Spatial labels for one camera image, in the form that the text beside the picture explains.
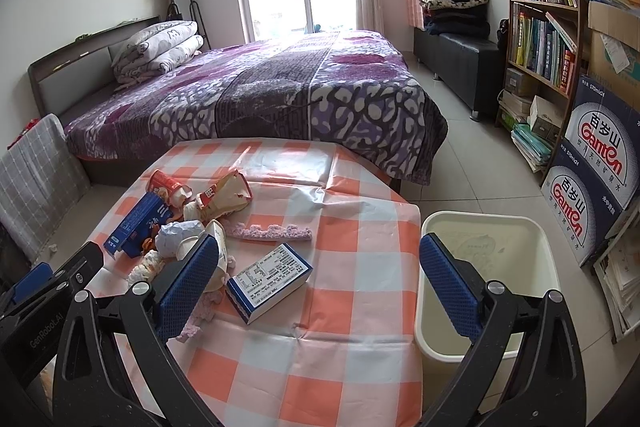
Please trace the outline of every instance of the tablecloth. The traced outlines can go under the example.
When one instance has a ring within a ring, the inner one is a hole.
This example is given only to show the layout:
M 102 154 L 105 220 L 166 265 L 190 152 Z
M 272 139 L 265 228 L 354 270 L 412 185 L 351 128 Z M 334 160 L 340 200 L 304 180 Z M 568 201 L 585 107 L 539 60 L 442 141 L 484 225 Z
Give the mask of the tablecloth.
M 230 168 L 240 169 L 254 194 L 230 220 L 310 227 L 313 240 L 292 246 L 314 270 L 248 326 L 225 296 L 199 336 L 169 340 L 191 384 L 226 427 L 413 426 L 422 405 L 413 335 L 420 213 L 347 149 L 277 139 L 178 144 L 125 192 L 90 240 L 103 244 L 155 169 L 200 192 Z M 235 273 L 275 246 L 227 239 Z M 125 292 L 137 262 L 105 253 L 88 289 Z M 124 336 L 118 345 L 142 404 L 159 413 Z

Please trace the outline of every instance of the checkered tablecloth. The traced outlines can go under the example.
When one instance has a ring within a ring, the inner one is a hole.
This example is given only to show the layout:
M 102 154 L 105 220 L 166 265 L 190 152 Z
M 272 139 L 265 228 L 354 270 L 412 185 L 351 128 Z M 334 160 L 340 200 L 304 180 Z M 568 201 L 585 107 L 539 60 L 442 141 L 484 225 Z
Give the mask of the checkered tablecloth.
M 376 167 L 341 146 L 276 139 L 178 144 L 149 168 L 100 222 L 102 245 L 142 196 L 154 169 L 200 192 L 230 168 L 254 200 L 230 216 L 247 226 L 310 227 L 292 243 L 314 271 L 307 284 L 245 325 L 230 302 L 203 332 L 168 343 L 175 359 L 227 427 L 409 427 L 422 405 L 422 366 L 414 344 L 420 213 Z M 235 272 L 276 243 L 228 238 Z M 111 259 L 88 287 L 95 296 L 127 289 L 136 260 Z M 118 345 L 143 405 L 153 401 L 129 345 Z

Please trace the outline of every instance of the purple patterned blanket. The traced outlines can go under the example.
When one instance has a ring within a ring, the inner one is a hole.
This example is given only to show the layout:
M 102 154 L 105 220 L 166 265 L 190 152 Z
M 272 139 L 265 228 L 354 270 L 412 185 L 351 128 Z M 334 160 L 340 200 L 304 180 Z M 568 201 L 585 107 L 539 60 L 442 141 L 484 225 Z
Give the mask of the purple patterned blanket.
M 394 178 L 428 184 L 446 120 L 381 35 L 294 36 L 213 50 L 65 129 L 90 160 L 155 160 L 184 140 L 279 137 L 344 145 Z

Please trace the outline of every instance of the gray plaid fabric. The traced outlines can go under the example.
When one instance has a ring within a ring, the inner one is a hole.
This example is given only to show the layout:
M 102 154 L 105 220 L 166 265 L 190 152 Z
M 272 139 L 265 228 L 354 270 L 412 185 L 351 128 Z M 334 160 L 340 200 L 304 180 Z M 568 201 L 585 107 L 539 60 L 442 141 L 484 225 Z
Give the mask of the gray plaid fabric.
M 47 115 L 0 158 L 0 221 L 33 262 L 89 187 L 60 121 Z

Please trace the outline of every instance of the brown cardboard box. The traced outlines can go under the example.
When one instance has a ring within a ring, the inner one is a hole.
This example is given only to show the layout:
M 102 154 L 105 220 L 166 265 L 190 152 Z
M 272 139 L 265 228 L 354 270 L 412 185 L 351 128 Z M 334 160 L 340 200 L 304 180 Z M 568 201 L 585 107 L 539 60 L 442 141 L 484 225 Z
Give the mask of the brown cardboard box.
M 589 3 L 591 60 L 589 75 L 618 95 L 635 110 L 640 110 L 640 18 L 601 2 Z M 616 73 L 602 36 L 609 35 L 622 43 L 630 65 Z

